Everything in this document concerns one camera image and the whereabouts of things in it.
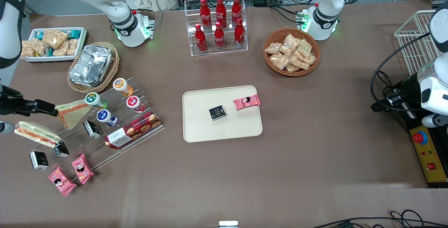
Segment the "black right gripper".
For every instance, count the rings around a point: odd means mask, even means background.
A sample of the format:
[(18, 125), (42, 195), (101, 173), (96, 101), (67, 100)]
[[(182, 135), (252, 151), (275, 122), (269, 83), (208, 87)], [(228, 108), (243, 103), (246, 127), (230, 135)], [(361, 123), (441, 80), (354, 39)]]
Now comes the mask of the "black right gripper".
[(9, 115), (15, 113), (20, 107), (25, 109), (29, 114), (46, 114), (51, 116), (58, 116), (58, 110), (55, 105), (40, 99), (24, 100), (23, 95), (8, 86), (0, 85), (0, 114)]

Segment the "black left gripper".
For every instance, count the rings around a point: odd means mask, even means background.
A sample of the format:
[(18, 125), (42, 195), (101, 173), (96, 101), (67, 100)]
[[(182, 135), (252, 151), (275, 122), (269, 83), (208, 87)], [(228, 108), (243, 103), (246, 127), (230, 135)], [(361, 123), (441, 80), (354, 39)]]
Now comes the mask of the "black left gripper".
[(417, 74), (403, 79), (398, 88), (384, 88), (384, 97), (386, 100), (371, 104), (373, 112), (421, 111), (421, 91)]

